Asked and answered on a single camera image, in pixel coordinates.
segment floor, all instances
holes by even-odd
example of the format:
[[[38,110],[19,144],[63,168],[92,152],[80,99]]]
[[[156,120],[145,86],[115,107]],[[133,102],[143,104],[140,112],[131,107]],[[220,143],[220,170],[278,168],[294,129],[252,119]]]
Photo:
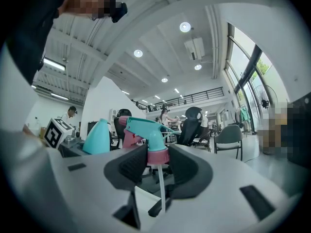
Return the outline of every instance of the floor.
[[[309,170],[294,164],[287,160],[286,154],[266,155],[259,151],[259,142],[256,135],[243,135],[243,162],[257,171],[260,175],[273,181],[290,197],[300,193],[304,189],[304,184],[309,177]],[[214,152],[214,142],[210,140],[211,152]],[[206,150],[205,147],[199,146],[198,149]],[[236,150],[219,151],[217,154],[226,155],[230,158],[236,158]],[[144,178],[139,187],[160,197],[159,184],[155,184],[156,176]],[[165,181],[165,185],[173,183],[173,176]]]

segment gray chair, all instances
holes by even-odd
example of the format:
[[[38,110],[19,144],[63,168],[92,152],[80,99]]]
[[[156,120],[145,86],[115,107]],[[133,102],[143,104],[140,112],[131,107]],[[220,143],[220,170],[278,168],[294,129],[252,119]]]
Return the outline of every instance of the gray chair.
[[[229,125],[225,127],[218,136],[214,137],[215,153],[223,150],[237,149],[238,158],[239,149],[241,149],[241,160],[243,157],[242,132],[238,125]]]

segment black sleeve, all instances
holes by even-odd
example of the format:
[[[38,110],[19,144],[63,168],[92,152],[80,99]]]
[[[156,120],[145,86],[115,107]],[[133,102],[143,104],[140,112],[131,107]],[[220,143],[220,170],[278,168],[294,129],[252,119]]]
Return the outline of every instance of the black sleeve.
[[[58,8],[64,0],[19,0],[14,11],[15,25],[9,32],[6,44],[20,72],[32,83],[41,62],[48,34]]]

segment large window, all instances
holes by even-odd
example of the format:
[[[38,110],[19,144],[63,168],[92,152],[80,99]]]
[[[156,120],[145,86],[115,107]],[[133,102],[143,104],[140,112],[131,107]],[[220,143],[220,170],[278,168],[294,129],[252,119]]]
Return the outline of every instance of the large window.
[[[231,81],[233,82],[234,84],[234,87],[238,85],[238,80],[237,78],[235,77],[231,67],[228,67],[228,72],[229,72],[229,75],[230,75],[230,78],[231,78]]]
[[[242,52],[242,50],[236,45],[233,45],[232,55],[230,59],[230,63],[235,70],[238,78],[240,79],[242,74],[244,73],[246,66],[248,64],[249,59]]]
[[[267,84],[267,89],[270,92],[274,103],[288,102],[289,97],[284,83],[276,68],[272,65],[271,61],[264,53],[261,54],[260,59],[257,62],[257,67]]]
[[[255,43],[238,28],[234,29],[234,39],[240,44],[240,46],[248,53],[252,55]]]
[[[234,87],[240,107],[247,109],[250,114],[251,131],[256,132],[260,127],[262,115],[267,112],[264,106],[288,101],[286,89],[271,61],[261,49],[241,30],[233,30],[231,25],[227,55],[226,73]]]

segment pink spray nozzle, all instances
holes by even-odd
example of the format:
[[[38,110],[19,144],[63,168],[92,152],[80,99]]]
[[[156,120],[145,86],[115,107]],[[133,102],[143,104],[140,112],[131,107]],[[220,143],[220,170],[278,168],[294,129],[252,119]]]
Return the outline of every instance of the pink spray nozzle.
[[[129,116],[121,116],[119,117],[119,124],[126,126],[126,121],[129,118]]]

